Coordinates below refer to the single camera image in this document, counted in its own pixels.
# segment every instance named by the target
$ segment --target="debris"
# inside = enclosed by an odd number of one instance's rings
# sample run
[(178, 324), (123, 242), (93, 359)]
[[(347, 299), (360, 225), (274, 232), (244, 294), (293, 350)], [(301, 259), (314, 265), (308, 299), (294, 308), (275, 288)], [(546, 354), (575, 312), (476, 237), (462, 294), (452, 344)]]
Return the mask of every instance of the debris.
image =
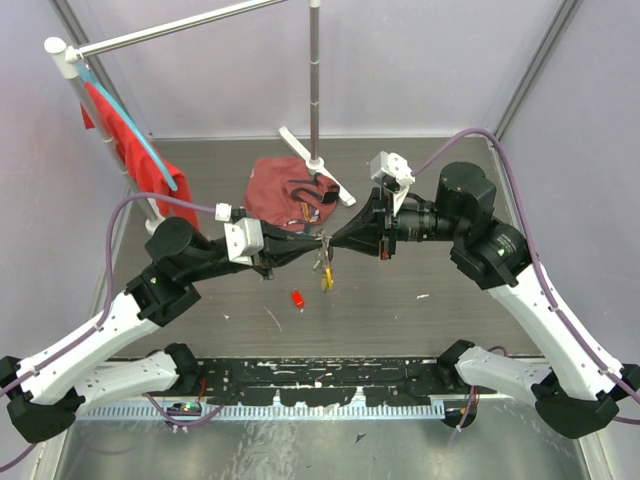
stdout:
[(269, 310), (267, 307), (264, 307), (264, 309), (271, 316), (271, 318), (273, 318), (273, 321), (276, 322), (276, 325), (278, 325), (280, 332), (282, 332), (282, 327), (280, 326), (280, 322), (278, 322), (278, 319), (276, 318), (276, 316), (273, 313), (271, 313), (271, 310)]
[(304, 308), (304, 297), (298, 290), (293, 290), (291, 292), (291, 300), (293, 300), (293, 304), (302, 309)]

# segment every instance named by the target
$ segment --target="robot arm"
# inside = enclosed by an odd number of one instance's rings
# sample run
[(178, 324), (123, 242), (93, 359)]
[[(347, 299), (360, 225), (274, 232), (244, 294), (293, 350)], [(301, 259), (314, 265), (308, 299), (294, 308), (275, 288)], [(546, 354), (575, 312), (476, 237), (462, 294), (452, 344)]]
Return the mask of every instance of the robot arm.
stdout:
[[(470, 163), (447, 165), (436, 200), (429, 202), (408, 193), (412, 182), (406, 179), (404, 159), (383, 152), (370, 164), (372, 179), (382, 188), (373, 189), (363, 210), (333, 235), (331, 244), (385, 260), (396, 253), (397, 241), (453, 242), (450, 255), (458, 270), (514, 316), (551, 365), (541, 368), (504, 358), (460, 340), (438, 358), (442, 381), (484, 386), (524, 401), (570, 438), (606, 426), (626, 393), (600, 371), (557, 317), (541, 291), (524, 236), (493, 216), (496, 187), (482, 169)], [(401, 181), (394, 181), (394, 172)], [(608, 372), (640, 388), (638, 366), (622, 365), (611, 356), (557, 292), (554, 295)]]
[[(227, 211), (230, 207), (219, 208)], [(100, 368), (126, 345), (149, 335), (184, 313), (200, 295), (193, 282), (253, 269), (265, 278), (272, 270), (320, 247), (319, 239), (285, 232), (235, 213), (225, 224), (225, 237), (209, 241), (182, 218), (169, 218), (145, 248), (152, 263), (113, 299), (105, 322), (102, 312), (45, 350), (27, 358), (0, 360), (4, 388), (26, 372), (34, 375), (9, 392), (11, 421), (30, 443), (47, 440), (67, 429), (76, 418), (96, 406), (152, 391), (187, 393), (200, 368), (183, 344), (169, 345), (136, 362)], [(92, 335), (73, 351), (39, 369), (47, 358)]]

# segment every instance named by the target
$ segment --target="red cloth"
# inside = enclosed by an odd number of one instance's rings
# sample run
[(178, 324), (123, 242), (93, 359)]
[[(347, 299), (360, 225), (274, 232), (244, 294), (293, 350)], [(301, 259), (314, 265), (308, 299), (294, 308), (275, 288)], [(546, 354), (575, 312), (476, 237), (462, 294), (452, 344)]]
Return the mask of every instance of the red cloth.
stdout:
[[(164, 176), (154, 163), (151, 156), (147, 153), (147, 150), (142, 146), (140, 141), (136, 138), (135, 134), (129, 129), (120, 115), (118, 115), (109, 102), (105, 100), (100, 92), (89, 83), (85, 83), (85, 87), (95, 104), (100, 120), (105, 129), (116, 140), (116, 151), (118, 155), (127, 167), (127, 171), (131, 178), (133, 178), (140, 190), (143, 192), (160, 193), (162, 195), (169, 195), (173, 198), (191, 201), (191, 192), (189, 191), (189, 185), (187, 184), (187, 178), (184, 173), (179, 169), (171, 165), (166, 160), (162, 159), (169, 174), (176, 182), (178, 190), (175, 192), (169, 188)], [(82, 118), (84, 120), (85, 128), (93, 128), (94, 125), (91, 119), (82, 109)], [(168, 216), (169, 211), (178, 217), (187, 219), (195, 228), (200, 228), (198, 225), (198, 217), (196, 212), (190, 208), (178, 207), (171, 205), (167, 202), (158, 201), (158, 210), (163, 216)]]
[(285, 230), (309, 231), (336, 208), (340, 187), (329, 177), (312, 178), (297, 157), (260, 158), (244, 194), (244, 206), (259, 218)]

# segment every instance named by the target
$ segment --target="blue tube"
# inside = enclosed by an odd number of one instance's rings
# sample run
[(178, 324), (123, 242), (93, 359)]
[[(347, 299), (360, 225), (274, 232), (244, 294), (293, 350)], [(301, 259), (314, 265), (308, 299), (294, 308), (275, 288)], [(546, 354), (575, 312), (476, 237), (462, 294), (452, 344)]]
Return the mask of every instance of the blue tube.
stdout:
[(154, 148), (151, 146), (149, 141), (144, 137), (144, 135), (142, 135), (140, 130), (138, 130), (138, 127), (136, 127), (136, 124), (133, 123), (133, 120), (131, 120), (129, 115), (127, 115), (127, 113), (122, 109), (122, 107), (118, 105), (118, 102), (116, 102), (116, 100), (111, 96), (111, 94), (107, 92), (102, 85), (100, 85), (100, 83), (95, 79), (95, 77), (93, 76), (93, 74), (91, 74), (91, 72), (89, 72), (82, 65), (78, 65), (77, 69), (78, 69), (78, 73), (80, 74), (80, 78), (82, 78), (84, 82), (88, 82), (91, 85), (93, 85), (96, 88), (96, 90), (98, 90), (100, 95), (102, 95), (104, 99), (107, 102), (109, 102), (109, 105), (111, 105), (111, 108), (113, 108), (116, 111), (116, 113), (120, 116), (120, 118), (122, 118), (122, 120), (124, 120), (127, 126), (131, 129), (133, 134), (140, 141), (142, 146), (145, 148), (145, 150), (153, 160), (153, 163), (155, 163), (156, 167), (158, 167), (158, 170), (160, 170), (160, 173), (162, 173), (162, 176), (166, 180), (167, 185), (169, 185), (169, 188), (174, 192), (178, 190), (178, 185), (176, 185), (176, 182), (173, 180), (173, 177), (169, 174), (169, 170), (167, 170), (167, 167), (165, 166), (164, 162), (158, 156), (158, 154), (156, 153)]

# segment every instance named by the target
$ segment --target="maroon cloth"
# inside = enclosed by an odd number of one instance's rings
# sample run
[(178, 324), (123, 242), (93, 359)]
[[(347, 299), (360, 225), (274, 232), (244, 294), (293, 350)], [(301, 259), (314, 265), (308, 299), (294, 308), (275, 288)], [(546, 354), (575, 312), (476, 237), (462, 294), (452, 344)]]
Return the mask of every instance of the maroon cloth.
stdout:
[(333, 212), (339, 190), (329, 177), (312, 177), (297, 157), (260, 158), (249, 178), (244, 207), (254, 218), (306, 233)]

